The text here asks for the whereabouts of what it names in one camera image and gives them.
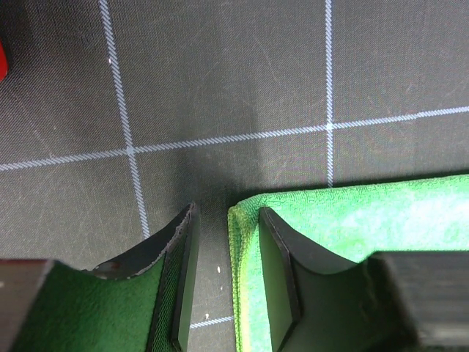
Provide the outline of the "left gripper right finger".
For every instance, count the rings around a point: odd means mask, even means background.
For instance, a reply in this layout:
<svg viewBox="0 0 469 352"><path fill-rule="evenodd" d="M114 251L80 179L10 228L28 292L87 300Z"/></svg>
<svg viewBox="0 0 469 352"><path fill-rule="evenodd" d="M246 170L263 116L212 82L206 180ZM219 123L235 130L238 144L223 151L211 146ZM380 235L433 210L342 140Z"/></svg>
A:
<svg viewBox="0 0 469 352"><path fill-rule="evenodd" d="M375 252L359 263L259 212L274 351L466 351L468 253Z"/></svg>

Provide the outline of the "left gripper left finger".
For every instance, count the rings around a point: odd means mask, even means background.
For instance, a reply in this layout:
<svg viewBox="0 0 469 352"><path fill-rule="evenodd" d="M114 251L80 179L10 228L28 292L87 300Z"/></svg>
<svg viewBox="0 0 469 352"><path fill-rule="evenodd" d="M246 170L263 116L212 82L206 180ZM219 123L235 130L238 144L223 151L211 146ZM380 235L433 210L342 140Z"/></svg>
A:
<svg viewBox="0 0 469 352"><path fill-rule="evenodd" d="M91 271L53 259L1 261L3 351L186 351L199 209Z"/></svg>

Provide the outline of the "green towel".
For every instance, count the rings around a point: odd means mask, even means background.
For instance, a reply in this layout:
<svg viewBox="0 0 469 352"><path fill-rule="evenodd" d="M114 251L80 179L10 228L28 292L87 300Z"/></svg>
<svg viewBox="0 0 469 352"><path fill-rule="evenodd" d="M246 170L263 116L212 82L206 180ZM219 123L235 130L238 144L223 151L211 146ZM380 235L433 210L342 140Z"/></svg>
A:
<svg viewBox="0 0 469 352"><path fill-rule="evenodd" d="M468 176L260 194L228 212L236 347L270 351L259 210L359 262L377 250L466 250Z"/></svg>

